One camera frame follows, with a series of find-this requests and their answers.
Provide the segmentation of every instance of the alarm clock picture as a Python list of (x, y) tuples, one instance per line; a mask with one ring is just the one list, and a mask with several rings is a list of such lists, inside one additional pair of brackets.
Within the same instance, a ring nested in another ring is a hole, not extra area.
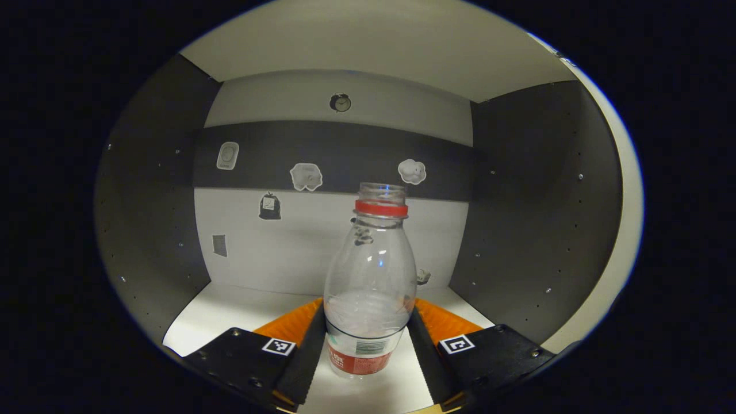
[(330, 98), (330, 108), (336, 110), (337, 112), (345, 112), (346, 110), (350, 109), (350, 106), (353, 103), (350, 101), (350, 98), (346, 94), (334, 94), (332, 98)]

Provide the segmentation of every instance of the clear plastic bottle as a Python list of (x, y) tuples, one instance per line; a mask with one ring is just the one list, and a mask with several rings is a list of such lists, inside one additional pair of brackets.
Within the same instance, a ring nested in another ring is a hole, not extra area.
[(404, 186), (361, 183), (354, 212), (324, 303), (333, 370), (362, 379), (388, 364), (414, 309), (417, 269), (403, 229)]

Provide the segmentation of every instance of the bottle label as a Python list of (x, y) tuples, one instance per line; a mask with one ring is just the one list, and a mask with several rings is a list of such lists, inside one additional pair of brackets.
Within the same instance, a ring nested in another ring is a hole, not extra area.
[(330, 351), (330, 361), (337, 368), (354, 375), (368, 375), (376, 373), (386, 367), (391, 357), (391, 352), (375, 358), (358, 358), (335, 351), (332, 344), (328, 343)]

